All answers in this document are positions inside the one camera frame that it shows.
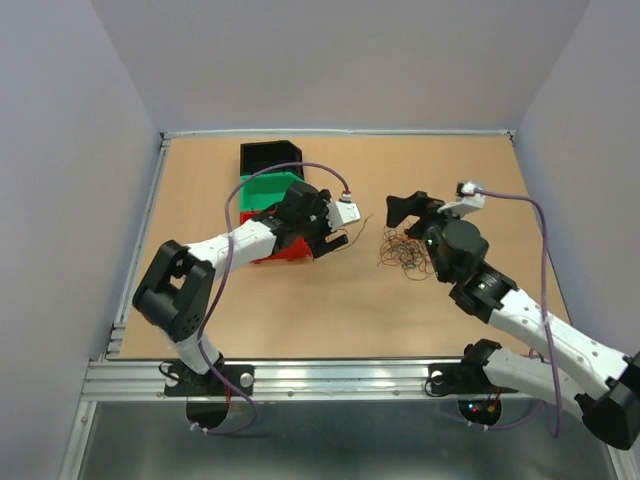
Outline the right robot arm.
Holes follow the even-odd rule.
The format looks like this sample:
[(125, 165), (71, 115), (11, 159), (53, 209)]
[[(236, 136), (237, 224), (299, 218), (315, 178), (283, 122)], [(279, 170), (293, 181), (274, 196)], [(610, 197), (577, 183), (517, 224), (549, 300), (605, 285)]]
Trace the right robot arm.
[(426, 247), (436, 279), (451, 285), (455, 305), (539, 356), (525, 358), (481, 340), (461, 362), (463, 384), (472, 390), (504, 387), (553, 404), (557, 413), (581, 420), (598, 440), (630, 449), (639, 436), (639, 357), (602, 344), (553, 315), (545, 286), (534, 300), (489, 265), (489, 243), (465, 217), (482, 209), (491, 193), (466, 182), (456, 195), (449, 203), (422, 191), (388, 196), (386, 224), (396, 227), (416, 217), (406, 233)]

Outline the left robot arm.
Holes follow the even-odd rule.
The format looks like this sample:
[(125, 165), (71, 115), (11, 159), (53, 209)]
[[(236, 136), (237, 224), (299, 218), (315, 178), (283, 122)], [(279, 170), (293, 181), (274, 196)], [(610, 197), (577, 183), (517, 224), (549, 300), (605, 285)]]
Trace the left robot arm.
[(328, 190), (296, 181), (283, 198), (228, 233), (182, 245), (164, 242), (132, 299), (143, 318), (163, 332), (179, 357), (169, 373), (176, 385), (215, 394), (222, 385), (223, 355), (203, 327), (208, 306), (218, 303), (213, 286), (225, 285), (231, 272), (303, 240), (313, 258), (347, 244), (339, 229), (360, 221), (350, 194), (337, 200)]

